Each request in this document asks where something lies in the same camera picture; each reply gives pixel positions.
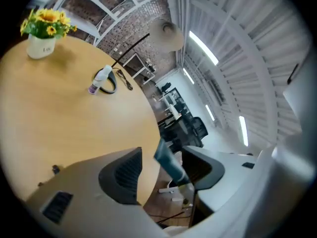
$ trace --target ceiling light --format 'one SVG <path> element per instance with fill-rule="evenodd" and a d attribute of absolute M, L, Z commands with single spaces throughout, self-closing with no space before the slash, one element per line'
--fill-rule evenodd
<path fill-rule="evenodd" d="M 185 70 L 185 68 L 183 68 L 183 71 L 185 72 L 186 76 L 188 76 L 189 80 L 195 84 L 195 82 L 193 81 L 193 79 L 190 77 L 190 75 L 188 74 L 188 72 Z"/>
<path fill-rule="evenodd" d="M 189 37 L 192 38 L 199 47 L 206 53 L 206 55 L 210 58 L 214 65 L 217 65 L 218 59 L 214 56 L 214 54 L 210 51 L 209 48 L 192 32 L 189 31 Z"/>
<path fill-rule="evenodd" d="M 243 143 L 245 144 L 245 146 L 248 146 L 248 134 L 247 134 L 247 126 L 246 126 L 246 121 L 244 119 L 244 117 L 239 116 L 239 120 L 241 123 L 241 129 L 242 129 L 242 135 L 243 135 Z"/>
<path fill-rule="evenodd" d="M 206 107 L 206 109 L 207 109 L 209 115 L 211 116 L 211 119 L 214 121 L 214 117 L 213 117 L 213 115 L 212 115 L 212 113 L 211 113 L 211 111 L 210 111 L 208 105 L 205 105 L 205 107 Z"/>

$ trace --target flower pot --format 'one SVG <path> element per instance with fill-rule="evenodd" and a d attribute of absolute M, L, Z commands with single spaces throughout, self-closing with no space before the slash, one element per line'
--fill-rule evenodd
<path fill-rule="evenodd" d="M 55 38 L 39 39 L 33 35 L 28 40 L 29 44 L 26 53 L 33 59 L 40 59 L 53 53 Z"/>

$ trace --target round wooden table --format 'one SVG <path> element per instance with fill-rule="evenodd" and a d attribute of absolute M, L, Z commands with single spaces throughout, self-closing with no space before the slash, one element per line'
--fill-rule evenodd
<path fill-rule="evenodd" d="M 80 39 L 58 40 L 53 54 L 39 60 L 29 58 L 26 47 L 27 41 L 19 43 L 0 62 L 1 164 L 15 194 L 27 199 L 53 176 L 52 165 L 141 146 L 137 199 L 144 205 L 159 174 L 153 156 L 160 136 L 140 87 L 117 64 L 133 90 L 115 73 L 114 94 L 89 94 L 96 71 L 114 60 Z"/>

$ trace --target spray bottle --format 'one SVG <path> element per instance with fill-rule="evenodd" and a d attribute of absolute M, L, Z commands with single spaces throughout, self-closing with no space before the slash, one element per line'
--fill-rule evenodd
<path fill-rule="evenodd" d="M 101 71 L 99 71 L 93 80 L 93 83 L 88 88 L 90 94 L 96 94 L 103 84 L 103 82 L 108 78 L 109 73 L 112 71 L 110 65 L 106 65 Z"/>

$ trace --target lamp shade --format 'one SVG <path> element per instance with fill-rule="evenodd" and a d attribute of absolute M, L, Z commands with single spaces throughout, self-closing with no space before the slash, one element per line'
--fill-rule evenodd
<path fill-rule="evenodd" d="M 150 25 L 150 38 L 162 52 L 177 51 L 184 46 L 184 36 L 173 23 L 159 19 Z"/>

